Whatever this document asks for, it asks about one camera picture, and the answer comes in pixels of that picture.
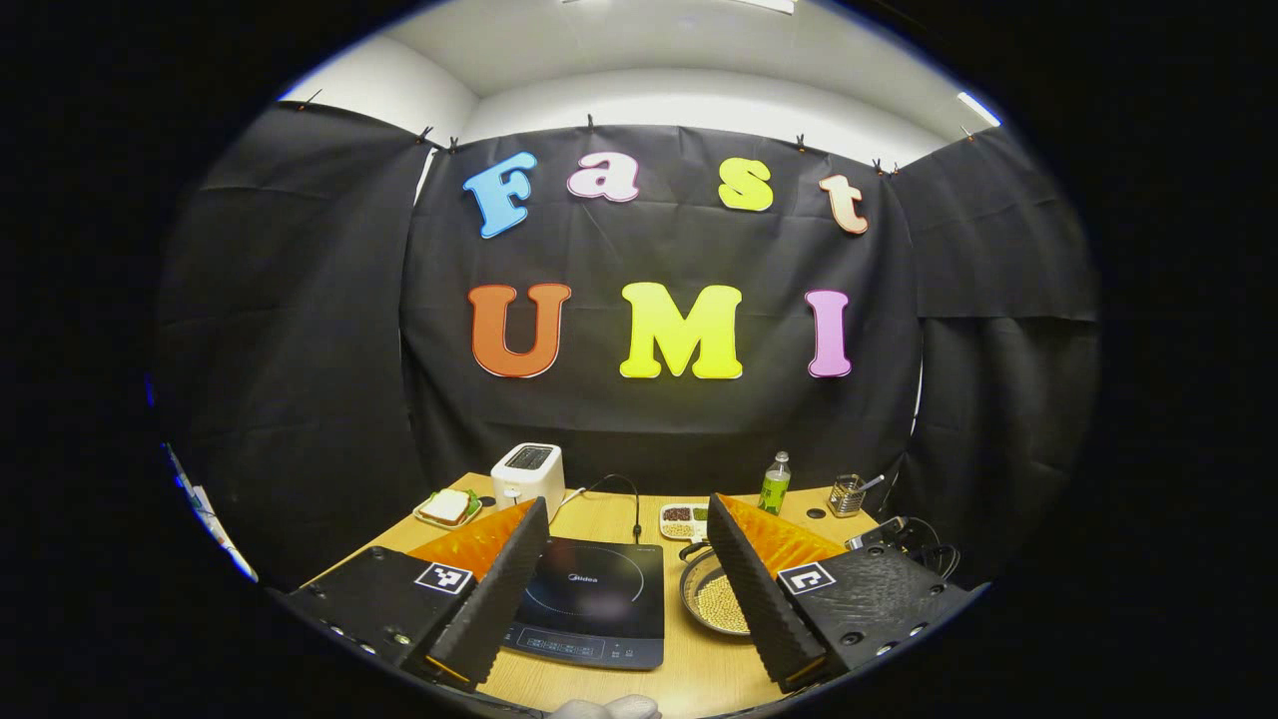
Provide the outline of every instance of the white toaster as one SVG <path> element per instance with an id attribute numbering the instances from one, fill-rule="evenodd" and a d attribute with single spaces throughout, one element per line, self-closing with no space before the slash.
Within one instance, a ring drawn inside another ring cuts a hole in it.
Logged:
<path id="1" fill-rule="evenodd" d="M 493 465 L 489 475 L 496 510 L 544 497 L 548 521 L 564 502 L 564 453 L 553 444 L 516 446 Z"/>

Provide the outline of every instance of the metal cup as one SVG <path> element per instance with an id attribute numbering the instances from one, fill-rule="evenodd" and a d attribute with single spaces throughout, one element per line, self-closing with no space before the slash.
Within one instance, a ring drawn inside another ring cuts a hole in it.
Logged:
<path id="1" fill-rule="evenodd" d="M 865 493 L 859 492 L 861 485 L 861 478 L 858 475 L 840 475 L 835 478 L 835 487 L 829 490 L 829 513 L 835 517 L 852 517 L 861 511 L 861 502 L 865 501 Z"/>

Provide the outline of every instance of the white wall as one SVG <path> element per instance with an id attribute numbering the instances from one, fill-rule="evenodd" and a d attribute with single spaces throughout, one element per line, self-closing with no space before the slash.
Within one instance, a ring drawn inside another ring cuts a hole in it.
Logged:
<path id="1" fill-rule="evenodd" d="M 447 70 L 389 37 L 373 36 L 302 79 L 281 100 L 307 100 L 351 110 L 414 134 L 433 125 L 440 144 L 460 135 L 478 97 Z"/>
<path id="2" fill-rule="evenodd" d="M 553 79 L 484 97 L 461 142 L 596 124 L 744 132 L 870 163 L 906 165 L 948 140 L 897 115 L 805 84 L 718 70 L 645 69 Z"/>

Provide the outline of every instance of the black induction cooktop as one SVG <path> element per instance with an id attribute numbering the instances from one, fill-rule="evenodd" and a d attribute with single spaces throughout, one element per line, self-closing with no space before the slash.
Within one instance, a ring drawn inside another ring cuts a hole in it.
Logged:
<path id="1" fill-rule="evenodd" d="M 551 538 L 504 644 L 574 664 L 659 667 L 663 576 L 659 545 Z"/>

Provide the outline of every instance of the pan handle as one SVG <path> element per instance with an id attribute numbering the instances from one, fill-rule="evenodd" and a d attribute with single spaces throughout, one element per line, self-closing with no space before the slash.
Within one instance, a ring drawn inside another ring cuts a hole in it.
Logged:
<path id="1" fill-rule="evenodd" d="M 682 559 L 684 562 L 688 562 L 688 556 L 690 556 L 694 552 L 699 552 L 702 549 L 705 549 L 709 545 L 711 545 L 711 543 L 708 543 L 708 541 L 699 541 L 699 543 L 695 543 L 695 544 L 690 544 L 690 545 L 685 547 L 684 549 L 679 550 L 679 558 Z"/>

